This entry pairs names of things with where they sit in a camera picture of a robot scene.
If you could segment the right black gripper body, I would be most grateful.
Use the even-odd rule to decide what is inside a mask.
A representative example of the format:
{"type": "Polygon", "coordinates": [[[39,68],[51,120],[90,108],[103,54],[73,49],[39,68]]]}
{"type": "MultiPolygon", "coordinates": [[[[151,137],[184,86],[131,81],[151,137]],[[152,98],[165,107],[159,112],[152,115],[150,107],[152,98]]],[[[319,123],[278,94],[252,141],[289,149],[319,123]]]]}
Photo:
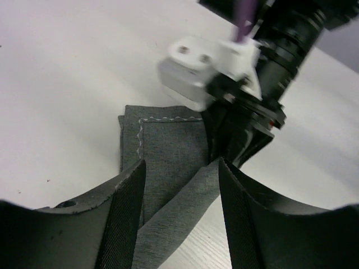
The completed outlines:
{"type": "Polygon", "coordinates": [[[251,122],[258,122],[268,130],[281,129],[286,120],[283,105],[271,99],[261,101],[245,90],[250,80],[247,77],[237,81],[226,75],[218,74],[207,84],[209,93],[215,102],[209,108],[227,108],[227,123],[233,136],[251,122]]]}

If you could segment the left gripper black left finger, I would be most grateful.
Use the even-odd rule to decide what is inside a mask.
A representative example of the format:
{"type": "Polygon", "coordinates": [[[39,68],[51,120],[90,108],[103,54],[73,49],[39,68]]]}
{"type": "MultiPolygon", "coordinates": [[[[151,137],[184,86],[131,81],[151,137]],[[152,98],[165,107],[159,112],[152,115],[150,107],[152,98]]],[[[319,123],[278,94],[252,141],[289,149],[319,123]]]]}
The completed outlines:
{"type": "Polygon", "coordinates": [[[1,201],[1,267],[130,268],[145,179],[140,160],[54,208],[1,201]]]}

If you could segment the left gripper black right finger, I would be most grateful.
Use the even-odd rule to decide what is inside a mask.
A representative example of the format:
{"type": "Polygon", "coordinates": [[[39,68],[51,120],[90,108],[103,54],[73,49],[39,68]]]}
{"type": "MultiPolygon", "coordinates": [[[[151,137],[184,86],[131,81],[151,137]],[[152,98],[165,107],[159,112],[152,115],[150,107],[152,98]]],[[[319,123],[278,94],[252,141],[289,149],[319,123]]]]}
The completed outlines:
{"type": "Polygon", "coordinates": [[[219,186],[233,268],[357,268],[358,206],[326,210],[264,186],[227,160],[219,186]]]}

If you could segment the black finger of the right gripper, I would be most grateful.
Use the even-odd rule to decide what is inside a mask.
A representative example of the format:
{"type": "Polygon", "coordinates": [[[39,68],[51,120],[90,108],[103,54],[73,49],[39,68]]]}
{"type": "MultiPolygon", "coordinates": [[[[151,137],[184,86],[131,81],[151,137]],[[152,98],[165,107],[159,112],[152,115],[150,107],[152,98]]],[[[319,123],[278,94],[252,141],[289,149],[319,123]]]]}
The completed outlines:
{"type": "Polygon", "coordinates": [[[207,136],[210,162],[218,157],[233,161],[230,149],[232,135],[227,123],[228,113],[227,108],[208,108],[201,113],[207,136]]]}
{"type": "Polygon", "coordinates": [[[227,146],[227,160],[235,167],[240,168],[273,139],[272,132],[263,125],[250,123],[232,136],[227,146]]]}

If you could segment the grey cloth napkin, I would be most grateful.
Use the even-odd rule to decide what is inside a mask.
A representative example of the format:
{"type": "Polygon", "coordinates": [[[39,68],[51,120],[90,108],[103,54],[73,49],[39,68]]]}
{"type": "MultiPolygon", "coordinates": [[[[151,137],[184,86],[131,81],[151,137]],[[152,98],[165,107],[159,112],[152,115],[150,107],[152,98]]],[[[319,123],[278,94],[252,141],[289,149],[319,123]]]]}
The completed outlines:
{"type": "Polygon", "coordinates": [[[121,169],[146,161],[133,268],[158,268],[219,196],[204,122],[184,106],[127,105],[119,116],[121,169]]]}

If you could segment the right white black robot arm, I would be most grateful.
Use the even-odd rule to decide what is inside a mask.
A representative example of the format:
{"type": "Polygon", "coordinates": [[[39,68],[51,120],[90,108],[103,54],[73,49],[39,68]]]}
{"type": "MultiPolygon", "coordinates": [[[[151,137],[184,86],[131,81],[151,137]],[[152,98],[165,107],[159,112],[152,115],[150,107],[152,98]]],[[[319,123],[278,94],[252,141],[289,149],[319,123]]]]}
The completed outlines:
{"type": "Polygon", "coordinates": [[[258,1],[254,24],[259,28],[255,67],[261,100],[245,92],[248,76],[222,73],[207,84],[214,104],[202,112],[209,160],[222,157],[236,167],[272,141],[286,115],[280,98],[324,29],[333,30],[358,17],[357,1],[258,1]]]}

